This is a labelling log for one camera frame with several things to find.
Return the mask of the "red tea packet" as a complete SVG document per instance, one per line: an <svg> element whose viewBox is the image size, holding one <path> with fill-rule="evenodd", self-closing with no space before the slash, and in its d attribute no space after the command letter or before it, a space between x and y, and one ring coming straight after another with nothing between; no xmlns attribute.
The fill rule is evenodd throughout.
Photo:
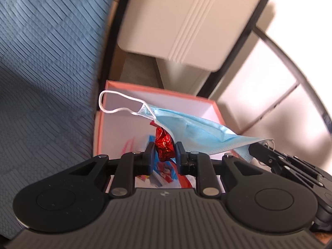
<svg viewBox="0 0 332 249"><path fill-rule="evenodd" d="M154 121L151 121L150 125L155 127L154 142L159 161L171 161L176 156L174 142L171 135L164 128L157 125Z"/></svg>

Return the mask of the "blue snack wrapper bag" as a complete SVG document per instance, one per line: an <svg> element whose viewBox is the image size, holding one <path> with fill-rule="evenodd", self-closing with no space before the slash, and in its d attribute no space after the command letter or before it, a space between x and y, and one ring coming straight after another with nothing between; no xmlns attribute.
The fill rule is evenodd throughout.
<svg viewBox="0 0 332 249"><path fill-rule="evenodd" d="M150 176L152 176L152 175L155 178L157 178L161 183L163 181L170 183L174 180L178 180L177 174L176 174L171 162L159 161L157 151L155 151L153 173Z"/></svg>

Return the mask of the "white paper towel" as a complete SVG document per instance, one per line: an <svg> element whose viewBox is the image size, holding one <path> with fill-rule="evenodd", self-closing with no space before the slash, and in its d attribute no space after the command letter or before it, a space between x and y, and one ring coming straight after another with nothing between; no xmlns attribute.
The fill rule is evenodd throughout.
<svg viewBox="0 0 332 249"><path fill-rule="evenodd" d="M163 181L162 183L155 178L153 175L143 178L136 177L135 178L135 187L136 188L152 188L152 189L181 189L180 182L178 180L174 180L170 183Z"/></svg>

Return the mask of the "pink feather toy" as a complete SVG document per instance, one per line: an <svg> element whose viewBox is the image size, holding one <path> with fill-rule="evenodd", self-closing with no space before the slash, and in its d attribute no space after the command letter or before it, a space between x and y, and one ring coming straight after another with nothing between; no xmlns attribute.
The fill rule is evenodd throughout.
<svg viewBox="0 0 332 249"><path fill-rule="evenodd" d="M126 141L125 145L123 146L122 154L133 152L133 146L134 146L134 138L131 138L128 141Z"/></svg>

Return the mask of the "pink cardboard box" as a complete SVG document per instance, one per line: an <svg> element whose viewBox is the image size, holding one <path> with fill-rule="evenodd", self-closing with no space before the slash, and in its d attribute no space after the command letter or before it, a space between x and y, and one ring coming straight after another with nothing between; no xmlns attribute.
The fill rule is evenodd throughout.
<svg viewBox="0 0 332 249"><path fill-rule="evenodd" d="M215 123L224 119L214 101L189 94L142 85L107 81L108 93L103 96L103 107L95 119L93 154L106 154L118 159L127 152L144 151L155 137L157 124L137 115L144 102L160 109L169 109Z"/></svg>

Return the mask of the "blue face mask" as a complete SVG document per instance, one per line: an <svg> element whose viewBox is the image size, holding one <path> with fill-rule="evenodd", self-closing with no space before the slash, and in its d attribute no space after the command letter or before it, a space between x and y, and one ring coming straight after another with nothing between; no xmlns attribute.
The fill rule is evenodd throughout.
<svg viewBox="0 0 332 249"><path fill-rule="evenodd" d="M138 111L133 111L127 107L108 110L102 103L103 97L106 94L116 94L128 100L138 102L141 104L141 107ZM253 158L253 156L249 155L249 146L251 144L274 142L271 138L237 135L224 125L202 117L156 107L148 104L144 100L128 96L115 90L103 90L100 93L99 108L106 114L128 111L131 115L149 119L159 127L165 129L167 133L171 135L175 143L181 142L188 152L198 151L208 155L215 155L234 150L245 161L251 162Z"/></svg>

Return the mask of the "blue textured seat cushion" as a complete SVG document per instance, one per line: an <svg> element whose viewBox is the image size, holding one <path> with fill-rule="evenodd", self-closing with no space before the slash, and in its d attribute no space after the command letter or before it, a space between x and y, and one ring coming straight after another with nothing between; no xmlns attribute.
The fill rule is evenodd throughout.
<svg viewBox="0 0 332 249"><path fill-rule="evenodd" d="M92 155L112 0L1 0L1 235L24 187Z"/></svg>

